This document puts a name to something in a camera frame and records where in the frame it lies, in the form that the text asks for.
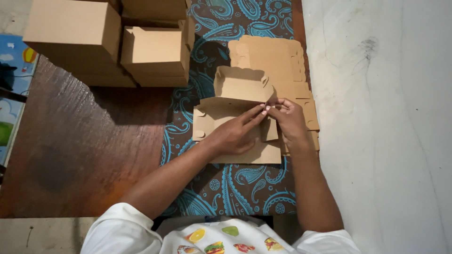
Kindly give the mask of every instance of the hand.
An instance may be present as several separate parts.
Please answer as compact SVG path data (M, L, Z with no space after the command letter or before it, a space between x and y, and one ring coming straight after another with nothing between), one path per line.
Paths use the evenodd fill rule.
M256 144L256 139L247 138L247 133L258 126L267 115L264 104L258 105L240 116L216 128L201 142L209 145L215 157L220 155L240 155Z
M280 109L276 109L267 106L265 110L278 121L282 131L282 139L289 150L313 148L313 144L308 138L303 108L286 98L272 100L270 105L280 107Z

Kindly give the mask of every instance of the open box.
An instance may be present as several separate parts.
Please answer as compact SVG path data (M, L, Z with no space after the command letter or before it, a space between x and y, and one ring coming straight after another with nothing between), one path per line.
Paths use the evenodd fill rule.
M215 97L201 99L193 110L193 140L200 141L223 123L247 110L266 103L275 96L264 71L219 66L214 80ZM256 139L256 145L242 155L224 155L212 163L281 163L276 120L267 117L253 128L246 140Z

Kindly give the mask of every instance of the paisley mat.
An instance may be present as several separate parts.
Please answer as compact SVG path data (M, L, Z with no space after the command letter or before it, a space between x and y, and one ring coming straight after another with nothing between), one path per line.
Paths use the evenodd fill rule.
M230 65L227 43L242 35L293 39L289 0L192 0L196 22L188 87L174 89L161 165L190 149L193 107L214 96L217 66ZM290 159L278 165L209 164L163 216L274 215L296 210Z

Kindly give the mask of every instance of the hot air balloon picture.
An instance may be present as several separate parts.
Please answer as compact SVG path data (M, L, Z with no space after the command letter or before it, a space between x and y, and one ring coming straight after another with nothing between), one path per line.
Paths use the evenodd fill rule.
M32 48L27 47L22 52L22 58L24 59L24 66L22 67L22 72L31 72L33 69L33 63L36 60L36 56L38 53L34 51Z

